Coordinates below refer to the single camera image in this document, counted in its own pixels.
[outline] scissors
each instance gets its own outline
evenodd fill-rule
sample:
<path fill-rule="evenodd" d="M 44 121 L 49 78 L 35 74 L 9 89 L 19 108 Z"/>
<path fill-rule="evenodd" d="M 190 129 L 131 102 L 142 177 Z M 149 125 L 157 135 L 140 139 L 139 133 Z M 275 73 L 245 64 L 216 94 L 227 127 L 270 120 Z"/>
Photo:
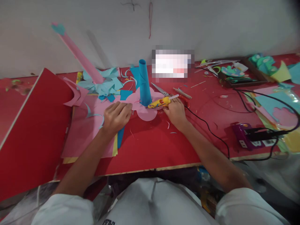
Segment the scissors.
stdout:
<path fill-rule="evenodd" d="M 155 85 L 154 83 L 152 83 L 152 85 L 157 89 L 159 90 L 160 93 L 162 93 L 164 96 L 168 96 L 169 93 L 164 91 L 163 89 L 161 89 L 159 86 Z M 183 97 L 182 95 L 179 95 L 178 98 L 182 101 L 182 103 L 187 107 L 189 108 L 190 107 L 190 103 L 189 101 L 187 100 L 187 98 Z"/>

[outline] red wire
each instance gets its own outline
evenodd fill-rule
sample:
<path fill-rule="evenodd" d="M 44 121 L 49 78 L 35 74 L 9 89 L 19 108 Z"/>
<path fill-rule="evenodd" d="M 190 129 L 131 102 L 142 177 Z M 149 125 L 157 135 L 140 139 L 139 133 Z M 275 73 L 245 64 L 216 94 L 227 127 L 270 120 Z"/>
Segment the red wire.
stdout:
<path fill-rule="evenodd" d="M 150 2 L 150 4 L 149 4 L 149 28 L 150 28 L 149 39 L 151 37 L 152 7 L 153 7 L 152 2 Z"/>

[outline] white shirt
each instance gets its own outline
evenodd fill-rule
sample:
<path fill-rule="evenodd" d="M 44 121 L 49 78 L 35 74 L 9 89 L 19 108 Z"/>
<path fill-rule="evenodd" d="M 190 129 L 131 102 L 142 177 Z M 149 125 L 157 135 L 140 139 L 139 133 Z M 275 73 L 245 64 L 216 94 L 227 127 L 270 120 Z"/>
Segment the white shirt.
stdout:
<path fill-rule="evenodd" d="M 32 225 L 94 224 L 93 203 L 79 196 L 56 194 L 39 209 Z M 239 188 L 218 203 L 213 219 L 199 198 L 182 185 L 159 178 L 140 178 L 118 196 L 96 224 L 289 224 L 255 191 Z"/>

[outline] person's left hand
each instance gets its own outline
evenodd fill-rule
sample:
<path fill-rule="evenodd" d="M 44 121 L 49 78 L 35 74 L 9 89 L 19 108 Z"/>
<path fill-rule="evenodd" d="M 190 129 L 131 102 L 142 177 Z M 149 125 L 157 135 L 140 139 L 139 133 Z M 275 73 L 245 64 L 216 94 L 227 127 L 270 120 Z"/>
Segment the person's left hand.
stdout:
<path fill-rule="evenodd" d="M 129 121 L 132 104 L 116 102 L 104 111 L 103 129 L 108 133 L 117 133 Z"/>

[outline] yellow glue gun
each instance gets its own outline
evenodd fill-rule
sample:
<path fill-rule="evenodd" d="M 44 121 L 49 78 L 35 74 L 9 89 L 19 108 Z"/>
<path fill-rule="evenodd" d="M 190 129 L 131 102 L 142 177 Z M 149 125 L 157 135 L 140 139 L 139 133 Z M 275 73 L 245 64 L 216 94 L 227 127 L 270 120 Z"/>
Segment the yellow glue gun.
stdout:
<path fill-rule="evenodd" d="M 168 106 L 168 104 L 171 103 L 171 99 L 172 98 L 176 98 L 178 96 L 179 96 L 179 94 L 174 95 L 172 97 L 166 96 L 166 97 L 164 97 L 162 99 L 159 99 L 159 100 L 156 100 L 155 102 L 152 102 L 146 108 L 158 108 L 158 107 L 161 107 L 161 106 Z"/>

